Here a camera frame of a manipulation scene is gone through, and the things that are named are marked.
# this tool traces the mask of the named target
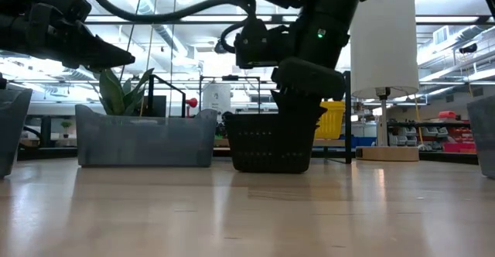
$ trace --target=white cylindrical tank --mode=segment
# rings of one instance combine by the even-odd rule
[[[226,111],[232,111],[230,106],[230,84],[209,84],[203,90],[203,109],[217,110],[218,118]]]
[[[357,98],[396,98],[418,92],[415,0],[368,0],[350,27],[351,85]]]

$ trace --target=red object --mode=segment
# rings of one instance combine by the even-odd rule
[[[462,144],[462,143],[444,143],[443,144],[444,152],[475,152],[476,147],[473,143],[471,144]]]
[[[456,113],[454,111],[442,111],[439,113],[439,118],[456,118]]]
[[[186,100],[186,104],[191,106],[192,108],[195,108],[198,105],[198,100],[195,98],[191,98]]]

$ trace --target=ceiling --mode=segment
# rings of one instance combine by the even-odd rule
[[[94,0],[88,0],[92,6],[91,15],[97,15],[94,19],[103,20],[104,17],[100,15],[109,15],[104,9],[102,9]],[[110,0],[116,6],[129,12],[135,12],[138,5],[138,0]],[[174,10],[183,9],[189,5],[196,4],[204,0],[141,0],[139,8],[148,6],[147,9],[151,10],[149,13],[167,13]],[[417,15],[489,15],[490,10],[484,0],[416,0],[416,12]],[[282,9],[274,6],[268,2],[258,0],[257,13],[260,15],[296,15],[298,11],[296,9]],[[225,15],[240,15],[244,14],[239,8],[231,5],[222,5],[215,8],[207,9],[200,13],[201,15],[216,15],[215,20],[222,20],[226,18]],[[444,22],[455,22],[456,18],[442,19]],[[125,68],[125,78],[131,77],[133,74],[140,74],[146,68],[155,68],[157,74],[161,74],[166,80],[198,80],[200,70],[203,68],[203,74],[210,76],[230,74],[233,70],[236,70],[232,66],[234,65],[234,55],[216,55],[212,53],[213,46],[216,43],[218,37],[229,25],[228,24],[215,24],[207,22],[204,24],[196,25],[164,25],[160,28],[168,31],[169,36],[173,37],[174,43],[177,46],[182,46],[183,51],[173,52],[170,49],[170,41],[164,39],[157,33],[157,29],[152,28],[150,25],[96,25],[94,22],[88,27],[94,34],[98,34],[104,40],[114,45],[117,45],[123,49],[127,49],[129,39],[130,49],[133,55],[136,57],[136,63],[127,66]],[[428,25],[417,26],[417,41],[418,48],[422,50],[428,46],[433,39],[433,33],[441,29],[443,25]],[[469,26],[456,26],[455,30],[460,31]],[[492,45],[492,34],[487,33],[485,36],[480,37],[477,41],[483,43],[482,47],[486,48],[485,52],[490,50]],[[423,69],[423,74],[420,71],[420,77],[433,74],[437,71],[444,70],[448,67],[454,66],[455,63],[459,63],[459,59],[454,60],[452,50],[449,53],[443,51],[431,56],[432,60],[428,61],[427,65],[420,63],[420,69]],[[33,65],[39,65],[39,61],[33,61]],[[45,64],[41,64],[41,74],[43,79],[52,77],[52,74],[56,73],[51,63],[49,68],[46,68]],[[350,48],[349,46],[344,49],[341,54],[340,62],[337,69],[349,70],[350,69]],[[259,75],[265,80],[269,81],[270,69],[256,69],[241,71],[242,74]],[[17,76],[17,80],[21,79],[33,79],[32,76],[22,77]],[[188,87],[186,84],[181,84],[180,87]],[[81,99],[69,96],[68,99]]]

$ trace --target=black plastic basket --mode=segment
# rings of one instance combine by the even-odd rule
[[[225,127],[234,168],[249,173],[303,173],[317,119],[299,115],[230,115]]]

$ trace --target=green leaves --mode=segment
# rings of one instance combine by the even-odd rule
[[[100,97],[100,102],[107,115],[133,115],[135,109],[142,103],[145,90],[140,88],[149,81],[154,68],[144,72],[137,86],[132,89],[131,79],[123,85],[110,69],[102,70],[100,75],[100,91],[91,85]]]

